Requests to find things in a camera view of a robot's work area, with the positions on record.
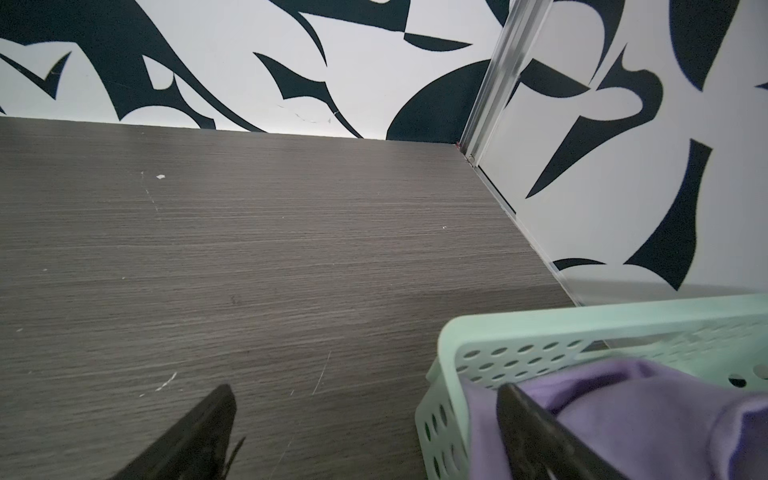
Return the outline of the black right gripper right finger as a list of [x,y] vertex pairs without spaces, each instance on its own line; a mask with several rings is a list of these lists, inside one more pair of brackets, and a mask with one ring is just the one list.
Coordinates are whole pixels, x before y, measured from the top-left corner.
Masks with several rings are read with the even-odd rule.
[[514,479],[624,477],[512,383],[498,389],[496,414]]

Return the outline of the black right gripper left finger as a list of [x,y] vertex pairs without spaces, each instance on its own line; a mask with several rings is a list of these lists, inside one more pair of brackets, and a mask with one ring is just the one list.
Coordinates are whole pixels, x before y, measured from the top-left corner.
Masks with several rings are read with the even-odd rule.
[[114,477],[225,479],[245,442],[229,446],[236,413],[231,386],[217,386]]

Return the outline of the purple t shirt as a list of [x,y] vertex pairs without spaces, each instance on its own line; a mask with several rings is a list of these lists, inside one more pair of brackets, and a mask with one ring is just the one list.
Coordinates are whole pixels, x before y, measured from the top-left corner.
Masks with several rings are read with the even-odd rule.
[[[659,363],[608,359],[518,386],[626,479],[764,479],[767,395],[721,387]],[[469,476],[514,479],[497,392],[462,384]]]

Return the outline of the mint green plastic basket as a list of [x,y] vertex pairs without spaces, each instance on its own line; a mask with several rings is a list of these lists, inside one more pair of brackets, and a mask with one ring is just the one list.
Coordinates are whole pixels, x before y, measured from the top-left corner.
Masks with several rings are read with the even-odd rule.
[[461,316],[441,330],[415,426],[429,479],[466,479],[465,383],[496,390],[574,365],[639,358],[721,387],[767,389],[764,294]]

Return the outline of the aluminium frame post right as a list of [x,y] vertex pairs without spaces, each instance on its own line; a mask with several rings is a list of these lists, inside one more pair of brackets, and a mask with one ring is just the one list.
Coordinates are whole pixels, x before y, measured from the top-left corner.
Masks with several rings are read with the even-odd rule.
[[529,60],[550,0],[511,1],[489,66],[458,143],[468,162],[477,167],[512,90]]

